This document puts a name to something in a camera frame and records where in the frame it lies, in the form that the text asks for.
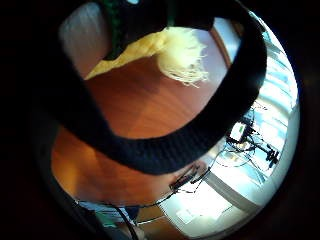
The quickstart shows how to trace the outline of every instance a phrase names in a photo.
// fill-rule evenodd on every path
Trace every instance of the brown wooden surface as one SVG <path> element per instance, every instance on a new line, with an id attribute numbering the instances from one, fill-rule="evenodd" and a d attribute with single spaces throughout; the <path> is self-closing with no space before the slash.
<path id="1" fill-rule="evenodd" d="M 210 35 L 205 43 L 211 80 L 199 88 L 171 80 L 145 58 L 87 81 L 115 133 L 130 138 L 168 134 L 194 118 L 214 94 L 226 67 Z M 61 128 L 52 153 L 52 169 L 72 196 L 114 204 L 146 204 L 163 197 L 178 173 L 146 175 L 120 165 Z"/>
<path id="2" fill-rule="evenodd" d="M 177 228 L 175 228 L 168 218 L 159 218 L 155 221 L 141 224 L 139 227 L 146 233 L 148 239 L 152 240 L 186 240 L 188 237 L 184 236 Z"/>

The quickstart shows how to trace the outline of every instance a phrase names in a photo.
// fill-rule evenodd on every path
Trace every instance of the wire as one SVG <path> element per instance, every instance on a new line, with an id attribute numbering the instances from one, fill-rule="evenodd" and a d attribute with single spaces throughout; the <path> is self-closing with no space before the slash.
<path id="1" fill-rule="evenodd" d="M 162 199 L 161 201 L 156 201 L 155 203 L 152 204 L 146 204 L 146 205 L 139 205 L 140 208 L 148 208 L 148 207 L 153 207 L 153 206 L 157 206 L 160 203 L 163 203 L 164 201 L 168 200 L 169 198 L 171 198 L 174 194 L 178 193 L 178 191 L 173 191 L 171 194 L 169 194 L 166 198 Z"/>
<path id="2" fill-rule="evenodd" d="M 197 192 L 197 190 L 198 190 L 198 188 L 199 188 L 199 186 L 201 185 L 201 183 L 203 182 L 203 180 L 204 180 L 204 176 L 205 176 L 205 174 L 203 174 L 202 175 L 203 177 L 201 177 L 201 181 L 199 182 L 199 184 L 197 185 L 197 187 L 195 188 L 195 190 L 194 191 L 187 191 L 187 190 L 184 190 L 184 189 L 178 189 L 178 193 L 179 192 L 185 192 L 185 193 L 196 193 Z"/>
<path id="3" fill-rule="evenodd" d="M 251 119 L 251 122 L 250 122 L 250 126 L 253 125 L 254 120 L 255 120 L 255 111 L 254 111 L 254 109 L 255 108 L 253 106 L 250 108 L 250 110 L 252 111 L 252 119 Z"/>
<path id="4" fill-rule="evenodd" d="M 217 153 L 217 155 L 214 157 L 214 159 L 212 160 L 212 162 L 211 162 L 210 166 L 208 167 L 208 169 L 207 169 L 201 176 L 199 176 L 199 177 L 196 178 L 195 180 L 192 180 L 192 181 L 191 181 L 192 184 L 198 182 L 199 180 L 201 180 L 200 183 L 203 181 L 203 178 L 205 177 L 205 175 L 207 175 L 207 173 L 210 172 L 210 170 L 211 170 L 213 164 L 215 163 L 215 161 L 217 160 L 218 156 L 225 151 L 226 147 L 227 147 L 227 146 L 226 146 L 226 143 L 225 143 L 224 146 L 223 146 L 223 148 L 222 148 L 222 150 L 220 150 L 220 151 Z"/>
<path id="5" fill-rule="evenodd" d="M 262 169 L 261 167 L 259 167 L 259 165 L 257 165 L 257 163 L 255 163 L 252 159 L 250 160 L 251 164 L 253 165 L 254 168 L 256 168 L 257 170 L 260 170 L 262 172 L 266 172 L 270 169 L 270 167 L 268 167 L 267 169 Z"/>
<path id="6" fill-rule="evenodd" d="M 252 146 L 248 147 L 247 149 L 240 149 L 240 148 L 238 148 L 235 144 L 233 144 L 232 142 L 228 142 L 228 145 L 229 145 L 230 147 L 232 147 L 233 149 L 235 149 L 235 151 L 233 151 L 233 150 L 228 150 L 228 152 L 242 153 L 242 152 L 252 151 L 252 150 L 255 149 L 255 147 L 252 147 Z"/>
<path id="7" fill-rule="evenodd" d="M 142 224 L 145 224 L 145 223 L 150 223 L 150 222 L 153 222 L 155 220 L 158 220 L 160 218 L 164 218 L 166 217 L 165 215 L 162 215 L 162 216 L 159 216 L 159 217 L 154 217 L 154 218 L 151 218 L 151 219 L 148 219 L 148 220 L 145 220 L 145 221 L 141 221 L 141 222 L 137 222 L 137 225 L 142 225 Z"/>
<path id="8" fill-rule="evenodd" d="M 117 210 L 117 212 L 121 215 L 121 217 L 123 218 L 124 222 L 126 223 L 129 231 L 130 231 L 130 234 L 131 234 L 131 237 L 132 237 L 132 240 L 139 240 L 138 236 L 137 236 L 137 233 L 136 231 L 133 229 L 131 223 L 129 222 L 129 220 L 127 219 L 127 217 L 123 214 L 123 212 L 121 211 L 121 209 L 113 204 L 110 204 L 110 206 L 112 206 L 114 209 Z"/>
<path id="9" fill-rule="evenodd" d="M 232 166 L 224 165 L 224 164 L 222 164 L 222 163 L 219 163 L 218 161 L 217 161 L 216 163 L 219 164 L 219 165 L 222 166 L 222 167 L 231 168 L 231 167 L 242 167 L 242 166 L 246 165 L 248 162 L 250 162 L 250 160 L 247 160 L 246 162 L 243 162 L 243 163 L 241 163 L 241 164 L 239 164 L 239 165 L 232 165 Z"/>
<path id="10" fill-rule="evenodd" d="M 259 107 L 253 107 L 253 108 L 260 108 L 260 109 L 263 109 L 263 110 L 268 110 L 267 107 L 263 106 L 261 103 L 257 102 L 257 101 L 254 101 L 255 104 L 259 105 Z"/>
<path id="11" fill-rule="evenodd" d="M 171 186 L 174 186 L 175 184 L 180 183 L 181 179 L 183 179 L 183 178 L 191 177 L 191 180 L 192 180 L 195 177 L 195 175 L 197 174 L 198 169 L 199 169 L 199 167 L 195 167 L 195 166 L 189 167 L 174 183 L 170 184 L 170 188 L 171 188 Z"/>

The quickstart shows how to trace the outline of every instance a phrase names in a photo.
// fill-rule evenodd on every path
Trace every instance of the cable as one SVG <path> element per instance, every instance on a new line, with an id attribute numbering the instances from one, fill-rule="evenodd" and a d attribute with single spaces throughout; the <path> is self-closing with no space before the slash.
<path id="1" fill-rule="evenodd" d="M 251 122 L 250 122 L 250 126 L 253 126 L 253 123 L 254 123 L 254 120 L 255 120 L 255 111 L 254 111 L 254 107 L 251 106 L 250 110 L 252 111 L 252 119 L 251 119 Z"/>
<path id="2" fill-rule="evenodd" d="M 150 222 L 153 222 L 153 221 L 155 221 L 155 220 L 158 220 L 158 219 L 164 218 L 164 217 L 166 217 L 166 216 L 165 216 L 165 215 L 162 215 L 162 216 L 159 216 L 159 217 L 151 218 L 151 219 L 149 219 L 149 220 L 137 222 L 137 225 L 141 225 L 141 224 L 145 224 L 145 223 L 150 223 Z"/>
<path id="3" fill-rule="evenodd" d="M 178 191 L 174 191 L 171 194 L 169 194 L 166 198 L 162 199 L 161 201 L 156 201 L 155 203 L 152 204 L 147 204 L 147 205 L 139 205 L 140 208 L 148 208 L 148 207 L 153 207 L 157 206 L 160 203 L 163 203 L 164 201 L 168 200 L 170 197 L 172 197 L 174 194 L 178 193 Z"/>
<path id="4" fill-rule="evenodd" d="M 123 218 L 124 222 L 126 223 L 128 229 L 129 229 L 129 231 L 130 231 L 132 240 L 139 240 L 136 231 L 133 229 L 131 223 L 129 222 L 129 220 L 127 219 L 127 217 L 123 214 L 123 212 L 120 210 L 120 208 L 117 207 L 117 206 L 115 206 L 115 205 L 113 205 L 113 204 L 110 204 L 110 206 L 112 206 L 114 209 L 116 209 L 117 212 L 118 212 L 118 213 L 121 215 L 121 217 Z"/>
<path id="5" fill-rule="evenodd" d="M 231 167 L 242 167 L 243 165 L 246 165 L 248 162 L 250 162 L 250 160 L 247 160 L 246 162 L 243 162 L 239 165 L 232 165 L 232 166 L 228 166 L 228 165 L 224 165 L 222 163 L 219 163 L 218 161 L 216 162 L 217 164 L 219 164 L 220 166 L 222 167 L 228 167 L 228 168 L 231 168 Z"/>
<path id="6" fill-rule="evenodd" d="M 177 190 L 189 181 L 192 181 L 194 177 L 197 175 L 197 170 L 199 169 L 199 166 L 192 165 L 189 167 L 181 176 L 173 183 L 169 185 L 171 190 Z"/>
<path id="7" fill-rule="evenodd" d="M 211 170 L 213 164 L 215 163 L 215 161 L 217 160 L 218 156 L 225 151 L 226 147 L 227 147 L 227 146 L 226 146 L 226 143 L 225 143 L 224 146 L 223 146 L 223 148 L 222 148 L 222 150 L 220 150 L 220 151 L 217 153 L 217 155 L 214 157 L 214 159 L 212 160 L 212 163 L 210 164 L 210 166 L 208 167 L 208 169 L 207 169 L 203 174 L 201 174 L 201 176 L 199 176 L 199 177 L 196 178 L 195 180 L 192 180 L 192 181 L 190 182 L 191 184 L 194 184 L 194 183 L 198 182 L 199 180 L 201 180 L 200 183 L 203 181 L 203 178 L 205 177 L 205 175 L 207 175 L 207 173 L 210 172 L 210 170 Z"/>
<path id="8" fill-rule="evenodd" d="M 255 146 L 250 146 L 250 147 L 248 147 L 247 149 L 240 149 L 240 148 L 238 148 L 234 143 L 232 143 L 232 142 L 228 142 L 228 145 L 230 146 L 230 147 L 232 147 L 233 149 L 235 149 L 235 151 L 232 151 L 232 150 L 229 150 L 228 152 L 235 152 L 235 153 L 242 153 L 242 152 L 248 152 L 248 151 L 252 151 L 252 150 L 255 150 Z"/>
<path id="9" fill-rule="evenodd" d="M 209 172 L 208 169 L 207 169 L 207 171 L 206 171 L 204 174 L 201 175 L 202 177 L 200 176 L 201 178 L 200 178 L 200 177 L 197 178 L 196 181 L 194 182 L 194 183 L 196 183 L 199 179 L 201 179 L 200 182 L 199 182 L 199 184 L 197 185 L 197 187 L 195 188 L 194 191 L 191 192 L 191 191 L 187 191 L 187 190 L 184 190 L 184 189 L 178 189 L 178 193 L 179 193 L 179 191 L 186 192 L 186 193 L 196 193 L 196 191 L 198 190 L 198 188 L 200 187 L 201 183 L 202 183 L 203 180 L 204 180 L 204 176 Z"/>
<path id="10" fill-rule="evenodd" d="M 266 172 L 266 171 L 268 171 L 269 169 L 270 169 L 270 167 L 268 167 L 267 169 L 262 169 L 262 168 L 260 168 L 254 161 L 252 161 L 252 159 L 250 160 L 250 162 L 251 162 L 251 164 L 253 165 L 253 167 L 254 168 L 256 168 L 257 170 L 260 170 L 260 171 L 262 171 L 262 172 Z"/>

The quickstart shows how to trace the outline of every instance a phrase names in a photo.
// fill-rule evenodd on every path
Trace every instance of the black strap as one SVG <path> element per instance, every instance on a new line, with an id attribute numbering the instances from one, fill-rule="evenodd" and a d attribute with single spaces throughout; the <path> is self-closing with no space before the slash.
<path id="1" fill-rule="evenodd" d="M 203 111 L 171 134 L 149 139 L 115 135 L 58 39 L 47 39 L 49 44 L 43 46 L 51 63 L 43 63 L 40 69 L 50 75 L 36 78 L 34 94 L 64 127 L 108 157 L 145 173 L 176 171 L 200 158 L 225 135 L 256 99 L 265 77 L 266 49 L 256 21 L 240 3 L 219 2 L 212 6 L 212 17 L 234 19 L 244 26 L 240 48 Z"/>

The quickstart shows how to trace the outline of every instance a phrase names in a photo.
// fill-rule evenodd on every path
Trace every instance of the yellow fringe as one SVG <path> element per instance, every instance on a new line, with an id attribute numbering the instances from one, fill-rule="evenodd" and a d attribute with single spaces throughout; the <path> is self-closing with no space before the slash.
<path id="1" fill-rule="evenodd" d="M 85 79 L 121 67 L 129 62 L 156 55 L 159 70 L 167 77 L 186 85 L 208 80 L 203 68 L 202 50 L 206 46 L 199 42 L 194 30 L 182 27 L 165 28 L 151 33 L 128 45 L 125 51 L 113 61 L 100 61 Z"/>

